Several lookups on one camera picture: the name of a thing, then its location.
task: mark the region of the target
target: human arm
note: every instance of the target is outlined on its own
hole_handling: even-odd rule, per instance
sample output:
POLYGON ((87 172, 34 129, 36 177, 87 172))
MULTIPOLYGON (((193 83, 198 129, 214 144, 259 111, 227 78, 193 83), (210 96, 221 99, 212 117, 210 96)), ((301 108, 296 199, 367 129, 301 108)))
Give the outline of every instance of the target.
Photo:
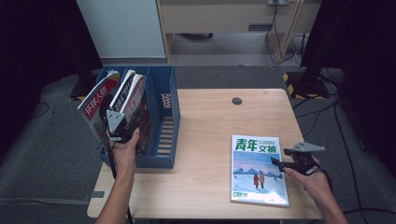
POLYGON ((332 195, 326 175, 317 170, 312 175, 301 175, 297 171, 284 168, 286 174, 303 184, 306 192, 314 200, 326 224, 344 224, 347 219, 332 195))
POLYGON ((117 164, 117 177, 96 223, 125 223, 134 185, 135 147, 139 137, 140 133, 137 128, 127 143, 114 145, 113 156, 117 164))

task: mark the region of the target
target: magazine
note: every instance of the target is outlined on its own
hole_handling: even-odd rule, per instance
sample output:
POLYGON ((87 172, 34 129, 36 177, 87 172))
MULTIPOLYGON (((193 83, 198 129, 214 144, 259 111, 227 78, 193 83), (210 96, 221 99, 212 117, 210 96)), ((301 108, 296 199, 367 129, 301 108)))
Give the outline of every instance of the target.
POLYGON ((136 74, 133 70, 128 71, 127 74, 131 75, 127 75, 118 91, 120 93, 118 96, 121 97, 116 96, 107 110, 108 126, 110 133, 113 133, 112 137, 115 137, 113 139, 122 138, 125 140, 129 140, 134 129, 138 127, 140 138, 136 145, 136 154, 145 155, 150 132, 145 76, 136 74))
POLYGON ((282 161, 278 137, 232 136, 232 202, 289 206, 284 174, 271 157, 282 161))
POLYGON ((120 73, 115 70, 107 71, 107 76, 92 88, 87 97, 78 106, 81 116, 90 126, 96 138, 106 141, 106 111, 113 96, 120 85, 120 73))

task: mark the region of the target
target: power strip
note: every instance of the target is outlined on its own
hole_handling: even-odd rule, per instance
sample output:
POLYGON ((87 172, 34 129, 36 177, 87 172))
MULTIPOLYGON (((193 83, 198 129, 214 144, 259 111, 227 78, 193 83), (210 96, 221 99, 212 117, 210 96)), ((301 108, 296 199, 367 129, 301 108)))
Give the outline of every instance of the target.
POLYGON ((287 6, 290 0, 268 0, 268 6, 287 6))

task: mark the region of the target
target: wall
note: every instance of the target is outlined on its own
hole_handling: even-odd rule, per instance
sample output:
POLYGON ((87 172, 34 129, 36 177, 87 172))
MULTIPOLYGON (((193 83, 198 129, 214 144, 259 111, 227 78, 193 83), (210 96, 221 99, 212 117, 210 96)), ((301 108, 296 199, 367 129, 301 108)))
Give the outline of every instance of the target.
POLYGON ((101 58, 165 58, 155 0, 77 0, 101 58))

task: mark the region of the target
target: blue plastic file organizer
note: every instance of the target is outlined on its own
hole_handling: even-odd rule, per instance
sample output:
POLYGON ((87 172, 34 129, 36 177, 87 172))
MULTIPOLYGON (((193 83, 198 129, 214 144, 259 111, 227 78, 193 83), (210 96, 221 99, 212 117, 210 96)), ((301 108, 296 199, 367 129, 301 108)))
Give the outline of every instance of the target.
MULTIPOLYGON (((108 70, 117 70, 123 81, 128 70, 146 76, 146 96, 150 117, 150 138, 146 155, 136 156, 140 168, 173 168, 175 164, 180 109, 177 98, 177 84, 173 66, 105 66, 97 82, 108 70)), ((108 156, 103 148, 100 157, 109 166, 108 156)))

